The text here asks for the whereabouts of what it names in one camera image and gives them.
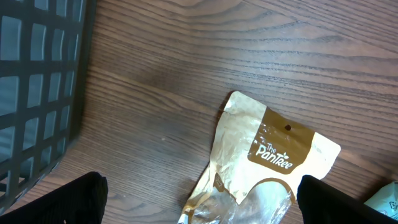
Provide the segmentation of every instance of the black object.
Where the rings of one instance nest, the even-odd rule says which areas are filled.
[[[90,172],[43,197],[0,217],[0,223],[100,224],[108,184]]]
[[[303,176],[297,200],[305,224],[398,224],[310,175]]]
[[[0,215],[80,132],[96,0],[0,0]]]

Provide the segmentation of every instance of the teal object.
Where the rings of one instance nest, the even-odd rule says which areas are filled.
[[[365,205],[394,220],[398,220],[398,181],[384,186],[366,201]]]

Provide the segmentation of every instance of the food package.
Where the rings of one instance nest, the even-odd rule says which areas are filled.
[[[178,224],[279,223],[303,175],[324,178],[339,152],[321,134],[235,91]]]
[[[398,220],[398,181],[384,186],[367,200],[365,205],[394,220]]]

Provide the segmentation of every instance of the wood grain surface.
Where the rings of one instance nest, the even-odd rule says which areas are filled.
[[[239,90],[341,145],[324,181],[398,179],[398,2],[99,0],[83,131],[15,207],[95,170],[103,223],[176,223]],[[292,206],[282,223],[302,223]]]

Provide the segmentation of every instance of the wooden table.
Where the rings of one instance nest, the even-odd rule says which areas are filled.
[[[324,181],[365,201],[398,179],[397,15],[392,0],[99,0],[81,139],[15,207],[96,170],[103,223],[176,223],[233,90],[340,144]],[[282,223],[302,223],[297,205]]]

